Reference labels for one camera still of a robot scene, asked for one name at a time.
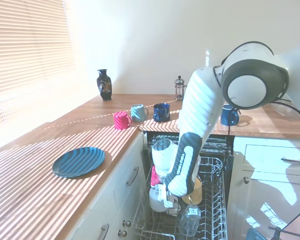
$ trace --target glass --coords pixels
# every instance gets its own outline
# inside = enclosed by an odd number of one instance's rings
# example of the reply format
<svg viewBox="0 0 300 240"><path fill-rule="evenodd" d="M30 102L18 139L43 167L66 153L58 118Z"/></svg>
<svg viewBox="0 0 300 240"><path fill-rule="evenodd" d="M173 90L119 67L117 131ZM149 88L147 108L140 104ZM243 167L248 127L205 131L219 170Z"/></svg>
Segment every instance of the glass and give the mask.
<svg viewBox="0 0 300 240"><path fill-rule="evenodd" d="M194 236L198 230L200 218L199 207L194 204L188 205L178 223L180 233L187 237Z"/></svg>
<svg viewBox="0 0 300 240"><path fill-rule="evenodd" d="M202 201L202 182L198 177L195 179L193 192L188 195L183 196L182 200L188 205L189 204L198 205L199 203L201 203L201 201Z"/></svg>

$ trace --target dishwasher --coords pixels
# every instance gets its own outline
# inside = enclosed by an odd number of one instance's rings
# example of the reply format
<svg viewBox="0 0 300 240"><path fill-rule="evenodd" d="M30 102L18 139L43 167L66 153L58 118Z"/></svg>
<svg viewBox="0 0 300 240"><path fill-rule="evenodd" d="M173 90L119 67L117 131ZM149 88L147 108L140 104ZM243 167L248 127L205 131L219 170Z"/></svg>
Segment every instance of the dishwasher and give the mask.
<svg viewBox="0 0 300 240"><path fill-rule="evenodd" d="M178 133L147 132L148 153L160 139L179 142ZM202 181L202 201L197 205L201 210L199 226L194 236L180 233L178 219L187 204L178 197L177 208L166 212L155 212L150 208L152 157L143 161L146 185L133 219L135 233L140 240L227 240L226 204L228 200L231 172L233 139L211 135L200 151L201 163L198 177Z"/></svg>

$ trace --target yellow cup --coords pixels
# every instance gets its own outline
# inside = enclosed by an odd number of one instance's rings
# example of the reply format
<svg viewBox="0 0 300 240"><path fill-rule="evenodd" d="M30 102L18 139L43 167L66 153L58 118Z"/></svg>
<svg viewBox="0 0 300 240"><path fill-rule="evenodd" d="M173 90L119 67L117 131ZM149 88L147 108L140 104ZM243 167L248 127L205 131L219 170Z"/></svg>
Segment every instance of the yellow cup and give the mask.
<svg viewBox="0 0 300 240"><path fill-rule="evenodd" d="M201 203L201 201L202 201L202 182L200 181L200 179L198 177L195 179L193 192L188 195L183 196L182 200L188 205L190 205L190 204L198 205L199 203Z"/></svg>

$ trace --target kitchen counter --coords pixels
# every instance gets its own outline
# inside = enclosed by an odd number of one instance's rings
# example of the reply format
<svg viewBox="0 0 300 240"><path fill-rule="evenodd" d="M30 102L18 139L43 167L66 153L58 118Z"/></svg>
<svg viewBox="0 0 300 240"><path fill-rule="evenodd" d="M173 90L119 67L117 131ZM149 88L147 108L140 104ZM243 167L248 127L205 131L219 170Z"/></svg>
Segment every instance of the kitchen counter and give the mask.
<svg viewBox="0 0 300 240"><path fill-rule="evenodd" d="M153 105L164 102L171 105L171 120L154 122ZM133 104L149 109L147 120L115 130L113 113L129 112ZM181 107L173 95L118 94L112 101L98 96L0 148L0 239L65 239L138 131L178 132ZM231 135L300 139L296 113L284 117L270 105L241 113ZM228 127L218 123L212 133L227 135ZM105 151L98 169L75 179L52 173L59 156L85 146Z"/></svg>
<svg viewBox="0 0 300 240"><path fill-rule="evenodd" d="M155 122L153 120L154 104L170 104L170 121ZM133 123L142 131L178 133L178 117L182 102L175 101L174 95L162 94L116 94L112 101L103 102L95 97L75 110L65 114L55 122L60 124L102 124L112 125L112 114L118 111L130 111L133 104L143 104L149 110L146 121ZM239 124L230 128L233 136L265 137L265 138L291 138L300 139L300 116L285 106L279 106L283 113L276 111L278 105L268 104L253 110L242 110ZM227 135L228 127L217 122L212 134Z"/></svg>

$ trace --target white wall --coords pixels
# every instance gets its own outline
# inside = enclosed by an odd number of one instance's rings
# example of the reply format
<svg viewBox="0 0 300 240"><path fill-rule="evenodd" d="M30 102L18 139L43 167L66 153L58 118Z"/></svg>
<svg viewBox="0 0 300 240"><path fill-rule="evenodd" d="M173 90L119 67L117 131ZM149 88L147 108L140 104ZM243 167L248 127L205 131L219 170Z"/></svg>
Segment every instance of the white wall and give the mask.
<svg viewBox="0 0 300 240"><path fill-rule="evenodd" d="M72 1L87 79L108 69L114 93L173 93L206 50L215 66L247 41L275 53L300 44L300 0Z"/></svg>

